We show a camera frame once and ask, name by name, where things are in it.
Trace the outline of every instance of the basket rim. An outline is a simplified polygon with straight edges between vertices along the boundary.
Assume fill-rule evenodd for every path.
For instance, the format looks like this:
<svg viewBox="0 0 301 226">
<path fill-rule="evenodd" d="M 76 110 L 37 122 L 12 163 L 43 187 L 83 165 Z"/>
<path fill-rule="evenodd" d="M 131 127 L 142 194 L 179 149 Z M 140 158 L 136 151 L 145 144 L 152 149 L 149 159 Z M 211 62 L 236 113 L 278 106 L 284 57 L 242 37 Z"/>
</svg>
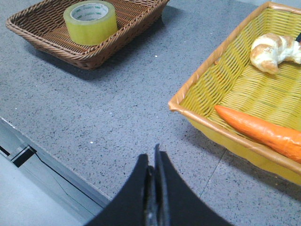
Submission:
<svg viewBox="0 0 301 226">
<path fill-rule="evenodd" d="M 20 28 L 19 26 L 15 25 L 14 23 L 11 22 L 12 19 L 20 16 L 23 13 L 31 12 L 37 8 L 42 7 L 45 3 L 53 2 L 53 1 L 55 1 L 55 0 L 43 0 L 39 3 L 36 3 L 36 4 L 26 8 L 26 9 L 21 10 L 18 13 L 13 14 L 5 21 L 6 27 L 9 30 L 11 30 L 12 32 L 20 35 L 21 37 L 23 37 L 25 39 L 30 38 L 31 42 L 33 42 L 35 45 L 37 45 L 39 47 L 42 47 L 46 50 L 55 51 L 55 53 L 57 53 L 59 55 L 64 55 L 64 57 L 70 58 L 73 60 L 87 60 L 91 57 L 98 55 L 100 52 L 102 52 L 104 49 L 106 49 L 106 48 L 103 48 L 104 43 L 116 42 L 116 41 L 118 41 L 119 36 L 122 36 L 126 33 L 125 27 L 134 27 L 134 26 L 138 25 L 140 23 L 140 21 L 143 20 L 145 17 L 152 15 L 152 13 L 155 12 L 158 8 L 160 8 L 161 6 L 165 6 L 169 2 L 169 0 L 154 0 L 154 4 L 152 6 L 148 7 L 146 11 L 144 11 L 143 13 L 141 13 L 140 15 L 135 17 L 131 22 L 129 22 L 128 24 L 123 26 L 121 29 L 118 29 L 117 32 L 112 34 L 108 39 L 106 39 L 99 45 L 91 46 L 84 53 L 78 53 L 78 52 L 72 51 L 68 48 L 64 48 L 60 45 L 52 43 L 38 35 L 35 35 L 25 29 Z"/>
<path fill-rule="evenodd" d="M 282 11 L 288 11 L 295 14 L 301 15 L 301 9 L 289 7 L 283 4 L 274 3 L 271 1 L 267 1 L 256 8 L 253 12 L 251 12 L 234 30 L 233 32 L 224 40 L 220 46 L 216 50 L 212 52 L 212 54 L 205 60 L 201 66 L 190 76 L 190 78 L 182 85 L 182 87 L 176 92 L 176 94 L 170 99 L 168 102 L 169 110 L 172 112 L 179 112 L 185 117 L 206 126 L 213 131 L 224 135 L 225 137 L 236 141 L 237 143 L 241 144 L 242 146 L 251 149 L 253 152 L 259 154 L 260 156 L 280 165 L 283 166 L 299 175 L 301 175 L 301 164 L 275 152 L 271 148 L 256 143 L 254 141 L 248 140 L 232 131 L 227 130 L 226 128 L 218 125 L 216 122 L 213 122 L 206 117 L 199 115 L 183 106 L 180 103 L 184 100 L 185 95 L 187 94 L 188 90 L 191 86 L 193 86 L 198 79 L 206 72 L 206 70 L 214 64 L 214 62 L 226 51 L 227 47 L 231 44 L 232 41 L 236 38 L 238 33 L 242 31 L 242 29 L 254 18 L 259 16 L 265 9 L 272 8 L 278 9 Z"/>
</svg>

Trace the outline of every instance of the black object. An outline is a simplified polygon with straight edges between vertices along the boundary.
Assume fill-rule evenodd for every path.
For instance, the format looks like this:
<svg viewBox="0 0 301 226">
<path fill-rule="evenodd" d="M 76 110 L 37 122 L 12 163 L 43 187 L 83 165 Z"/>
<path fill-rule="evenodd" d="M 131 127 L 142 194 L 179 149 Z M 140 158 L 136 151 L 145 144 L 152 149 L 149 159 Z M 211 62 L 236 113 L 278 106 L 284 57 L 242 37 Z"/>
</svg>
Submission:
<svg viewBox="0 0 301 226">
<path fill-rule="evenodd" d="M 301 33 L 298 35 L 298 37 L 296 38 L 297 42 L 301 42 Z"/>
<path fill-rule="evenodd" d="M 116 197 L 86 226 L 230 226 L 207 207 L 155 147 L 155 168 L 141 154 Z"/>
</svg>

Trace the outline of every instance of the brown wicker basket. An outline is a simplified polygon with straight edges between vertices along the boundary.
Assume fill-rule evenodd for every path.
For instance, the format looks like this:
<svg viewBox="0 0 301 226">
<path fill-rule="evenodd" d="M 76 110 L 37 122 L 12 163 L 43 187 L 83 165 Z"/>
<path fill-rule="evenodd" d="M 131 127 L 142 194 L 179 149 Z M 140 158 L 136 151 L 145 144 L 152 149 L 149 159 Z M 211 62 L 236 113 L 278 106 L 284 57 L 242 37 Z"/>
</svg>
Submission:
<svg viewBox="0 0 301 226">
<path fill-rule="evenodd" d="M 9 17 L 6 26 L 36 49 L 92 70 L 154 23 L 168 1 L 107 0 L 115 7 L 118 31 L 97 46 L 78 45 L 69 37 L 63 12 L 80 0 L 44 0 Z"/>
</svg>

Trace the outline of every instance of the yellow wicker basket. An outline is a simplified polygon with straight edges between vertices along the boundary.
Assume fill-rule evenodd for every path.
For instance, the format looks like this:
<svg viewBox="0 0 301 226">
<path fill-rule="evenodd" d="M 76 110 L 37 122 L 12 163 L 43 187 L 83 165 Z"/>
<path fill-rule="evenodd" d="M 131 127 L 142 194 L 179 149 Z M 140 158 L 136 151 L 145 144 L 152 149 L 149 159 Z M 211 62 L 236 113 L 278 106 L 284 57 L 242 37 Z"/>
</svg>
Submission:
<svg viewBox="0 0 301 226">
<path fill-rule="evenodd" d="M 266 2 L 253 11 L 169 101 L 209 139 L 252 164 L 301 185 L 301 164 L 239 134 L 215 105 L 227 106 L 301 131 L 301 65 L 283 62 L 270 76 L 250 64 L 253 41 L 265 33 L 297 37 L 301 10 Z"/>
</svg>

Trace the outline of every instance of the basket weave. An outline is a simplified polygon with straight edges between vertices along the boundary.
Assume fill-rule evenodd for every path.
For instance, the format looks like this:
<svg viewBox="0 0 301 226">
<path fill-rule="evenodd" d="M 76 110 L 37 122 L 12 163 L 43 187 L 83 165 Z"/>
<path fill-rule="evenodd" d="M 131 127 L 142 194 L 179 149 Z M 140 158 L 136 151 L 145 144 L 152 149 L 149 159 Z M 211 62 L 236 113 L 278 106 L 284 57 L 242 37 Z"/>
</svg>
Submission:
<svg viewBox="0 0 301 226">
<path fill-rule="evenodd" d="M 239 134 L 214 109 L 223 105 L 301 131 L 301 65 L 283 62 L 275 76 L 251 65 L 253 41 L 275 33 L 297 37 L 301 11 L 266 2 L 253 11 L 170 100 L 211 140 L 254 165 L 301 184 L 301 164 Z"/>
<path fill-rule="evenodd" d="M 106 1 L 115 7 L 118 31 L 97 46 L 78 45 L 69 37 L 63 12 L 80 0 L 42 1 L 9 17 L 6 26 L 36 49 L 92 70 L 155 22 L 169 0 Z"/>
</svg>

